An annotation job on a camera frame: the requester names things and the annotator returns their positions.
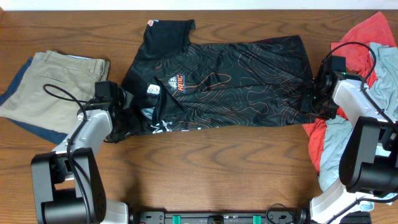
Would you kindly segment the black orange-patterned jersey shirt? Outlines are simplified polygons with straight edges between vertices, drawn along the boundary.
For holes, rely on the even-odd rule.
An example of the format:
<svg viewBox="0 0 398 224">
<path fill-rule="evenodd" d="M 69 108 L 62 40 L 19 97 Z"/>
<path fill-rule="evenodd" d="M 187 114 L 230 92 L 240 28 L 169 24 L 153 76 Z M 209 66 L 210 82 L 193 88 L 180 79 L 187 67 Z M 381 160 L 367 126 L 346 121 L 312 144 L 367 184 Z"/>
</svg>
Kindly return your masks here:
<svg viewBox="0 0 398 224">
<path fill-rule="evenodd" d="M 122 81 L 129 102 L 108 136 L 193 131 L 225 126 L 312 123 L 301 112 L 312 71 L 297 35 L 255 42 L 194 44 L 194 20 L 147 23 Z"/>
</svg>

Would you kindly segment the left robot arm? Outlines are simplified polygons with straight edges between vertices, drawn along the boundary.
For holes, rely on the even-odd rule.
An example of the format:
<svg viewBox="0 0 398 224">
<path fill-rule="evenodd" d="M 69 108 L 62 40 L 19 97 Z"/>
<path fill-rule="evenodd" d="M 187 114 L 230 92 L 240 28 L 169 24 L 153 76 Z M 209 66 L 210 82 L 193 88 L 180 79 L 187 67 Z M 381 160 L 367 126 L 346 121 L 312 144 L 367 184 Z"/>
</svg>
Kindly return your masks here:
<svg viewBox="0 0 398 224">
<path fill-rule="evenodd" d="M 105 88 L 90 100 L 78 100 L 62 92 L 63 100 L 78 105 L 77 124 L 51 152 L 30 163 L 37 223 L 134 223 L 126 202 L 107 198 L 96 163 L 101 145 L 114 143 L 124 126 L 129 94 Z"/>
</svg>

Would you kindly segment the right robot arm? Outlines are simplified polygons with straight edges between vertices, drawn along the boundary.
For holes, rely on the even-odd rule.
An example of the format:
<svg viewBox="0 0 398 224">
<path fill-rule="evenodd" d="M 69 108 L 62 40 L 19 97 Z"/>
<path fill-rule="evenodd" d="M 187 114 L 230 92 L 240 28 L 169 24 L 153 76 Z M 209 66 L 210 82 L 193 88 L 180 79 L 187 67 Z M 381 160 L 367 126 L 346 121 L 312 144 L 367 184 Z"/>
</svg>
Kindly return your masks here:
<svg viewBox="0 0 398 224">
<path fill-rule="evenodd" d="M 397 201 L 397 123 L 379 106 L 365 80 L 341 70 L 319 72 L 303 105 L 321 118 L 343 109 L 353 131 L 340 159 L 339 177 L 311 199 L 296 223 L 339 223 L 363 202 Z"/>
</svg>

